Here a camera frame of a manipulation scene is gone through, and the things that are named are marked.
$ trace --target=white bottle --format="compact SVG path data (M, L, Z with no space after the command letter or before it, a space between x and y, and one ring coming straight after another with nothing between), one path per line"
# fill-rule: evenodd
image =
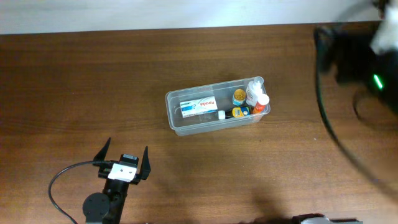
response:
M249 82L248 88L246 89L246 103L249 106L255 106L259 95L263 94L262 84L264 79L261 77L254 78L253 81Z

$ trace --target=wooden tabletop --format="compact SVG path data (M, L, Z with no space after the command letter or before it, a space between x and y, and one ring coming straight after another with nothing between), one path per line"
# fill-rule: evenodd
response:
M363 29L368 24L360 24ZM47 197L51 178L92 160L142 157L152 172L131 186L121 223L239 223L324 213L396 223L398 205L329 138L314 87L313 25L128 30L0 36L0 222L69 223ZM271 113L256 124L191 136L169 126L165 94L262 76ZM380 181L398 190L398 133L358 121L360 85L323 77L331 123ZM359 110L396 118L377 100ZM54 199L79 223L102 191L97 168L61 176Z

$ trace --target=wooden table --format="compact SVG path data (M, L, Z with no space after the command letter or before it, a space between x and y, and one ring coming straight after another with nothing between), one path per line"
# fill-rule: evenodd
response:
M129 189L122 223L238 223L320 212L396 223L397 205L338 151L321 122L313 81L313 25L128 30L0 36L1 223L69 223L47 186L61 169L142 157L152 172ZM271 113L260 123L192 136L170 129L165 94L262 76ZM352 110L358 85L323 77L341 140L398 189L396 131L375 131ZM376 100L363 116L394 123ZM55 200L80 223L104 180L79 167L59 178Z

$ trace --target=green light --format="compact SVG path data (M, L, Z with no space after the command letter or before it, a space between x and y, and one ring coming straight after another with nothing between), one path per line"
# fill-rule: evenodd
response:
M380 78L378 75L373 75L373 79L376 82L377 86L379 87L379 90L383 89L384 85L381 83Z

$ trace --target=white cap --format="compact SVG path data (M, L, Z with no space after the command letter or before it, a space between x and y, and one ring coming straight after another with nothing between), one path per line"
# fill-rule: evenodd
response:
M218 111L218 119L225 119L225 111Z
M264 83L264 79L262 77L256 77L253 81L253 88L261 88L261 85Z
M260 105L267 105L269 103L269 96L267 96L266 94L259 95L258 103Z

